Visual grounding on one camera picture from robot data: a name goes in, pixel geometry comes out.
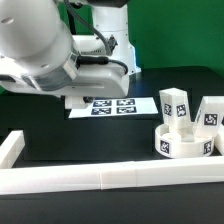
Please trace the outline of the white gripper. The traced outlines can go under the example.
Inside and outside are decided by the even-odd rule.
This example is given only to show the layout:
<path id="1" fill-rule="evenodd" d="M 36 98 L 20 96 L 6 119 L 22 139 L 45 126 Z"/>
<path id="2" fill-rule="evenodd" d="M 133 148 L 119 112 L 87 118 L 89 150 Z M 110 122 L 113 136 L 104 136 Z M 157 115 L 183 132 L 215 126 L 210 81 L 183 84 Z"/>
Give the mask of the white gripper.
<path id="1" fill-rule="evenodd" d="M 112 62 L 82 65 L 78 76 L 65 86 L 56 87 L 57 81 L 58 77 L 51 82 L 45 79 L 38 85 L 24 78 L 22 83 L 0 81 L 0 86 L 15 93 L 93 98 L 123 98 L 129 89 L 129 75 L 122 66 Z"/>

